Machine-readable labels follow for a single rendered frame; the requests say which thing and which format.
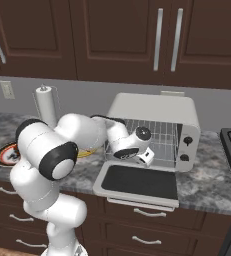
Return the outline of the toaster oven door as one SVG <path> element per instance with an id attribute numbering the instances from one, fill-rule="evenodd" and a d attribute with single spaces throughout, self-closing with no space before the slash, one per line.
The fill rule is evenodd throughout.
<path id="1" fill-rule="evenodd" d="M 107 161 L 96 178 L 93 192 L 100 197 L 179 207 L 176 173 L 169 167 Z"/>

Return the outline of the grey wall socket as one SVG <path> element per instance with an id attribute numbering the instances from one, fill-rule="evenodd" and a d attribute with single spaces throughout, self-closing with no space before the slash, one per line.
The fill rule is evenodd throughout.
<path id="1" fill-rule="evenodd" d="M 163 96 L 173 96 L 173 97 L 185 97 L 185 92 L 178 91 L 161 91 L 160 95 Z"/>

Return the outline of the white wall socket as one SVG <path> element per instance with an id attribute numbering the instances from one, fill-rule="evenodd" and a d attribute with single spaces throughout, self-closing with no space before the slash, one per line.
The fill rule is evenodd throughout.
<path id="1" fill-rule="evenodd" d="M 5 99 L 14 99 L 15 98 L 12 84 L 10 81 L 1 81 L 0 85 L 2 87 L 2 91 L 3 91 Z"/>

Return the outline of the white toaster oven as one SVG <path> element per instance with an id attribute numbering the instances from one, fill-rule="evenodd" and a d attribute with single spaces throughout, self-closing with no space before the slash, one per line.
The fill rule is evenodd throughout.
<path id="1" fill-rule="evenodd" d="M 175 146 L 176 161 L 174 166 L 155 165 L 174 168 L 175 171 L 188 172 L 193 168 L 201 129 L 194 101 L 189 97 L 173 97 L 163 95 L 119 93 L 108 112 L 109 117 L 155 122 L 181 124 L 179 136 L 170 143 Z M 193 142 L 186 145 L 183 140 L 190 136 Z M 181 161 L 180 156 L 187 154 L 189 161 Z"/>

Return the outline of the white paper towel roll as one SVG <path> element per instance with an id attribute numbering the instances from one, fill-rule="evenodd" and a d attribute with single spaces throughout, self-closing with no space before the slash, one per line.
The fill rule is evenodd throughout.
<path id="1" fill-rule="evenodd" d="M 57 115 L 52 88 L 42 84 L 35 91 L 41 119 L 51 128 L 57 124 Z"/>

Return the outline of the dark brown cupboard door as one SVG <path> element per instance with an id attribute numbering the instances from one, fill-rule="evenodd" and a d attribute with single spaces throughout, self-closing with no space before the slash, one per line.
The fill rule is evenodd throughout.
<path id="1" fill-rule="evenodd" d="M 69 0 L 77 77 L 81 81 L 160 84 L 171 0 Z M 163 22 L 153 70 L 158 8 Z"/>
<path id="2" fill-rule="evenodd" d="M 69 0 L 0 0 L 0 76 L 77 78 Z"/>
<path id="3" fill-rule="evenodd" d="M 171 72 L 178 8 L 183 8 L 183 19 Z M 231 90 L 231 0 L 172 1 L 164 83 Z"/>

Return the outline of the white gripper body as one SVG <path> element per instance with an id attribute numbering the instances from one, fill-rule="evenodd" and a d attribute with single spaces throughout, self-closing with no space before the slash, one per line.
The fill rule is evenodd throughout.
<path id="1" fill-rule="evenodd" d="M 137 155 L 136 156 L 136 162 L 138 164 L 142 164 L 147 167 L 149 167 L 151 165 L 152 161 L 153 161 L 153 158 L 149 157 L 149 156 L 145 156 L 145 155 L 142 155 L 142 156 Z"/>

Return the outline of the black and orange plate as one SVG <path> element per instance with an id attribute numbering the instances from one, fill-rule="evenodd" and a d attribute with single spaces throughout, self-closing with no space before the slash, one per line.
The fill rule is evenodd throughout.
<path id="1" fill-rule="evenodd" d="M 20 161 L 20 153 L 15 142 L 10 142 L 0 148 L 0 166 L 13 167 Z"/>

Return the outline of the yellow plate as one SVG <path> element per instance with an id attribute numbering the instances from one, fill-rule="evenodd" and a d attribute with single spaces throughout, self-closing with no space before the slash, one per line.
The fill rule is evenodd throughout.
<path id="1" fill-rule="evenodd" d="M 95 149 L 80 149 L 79 152 L 78 152 L 78 157 L 79 158 L 88 157 L 88 156 L 92 155 L 95 152 L 96 152 Z"/>

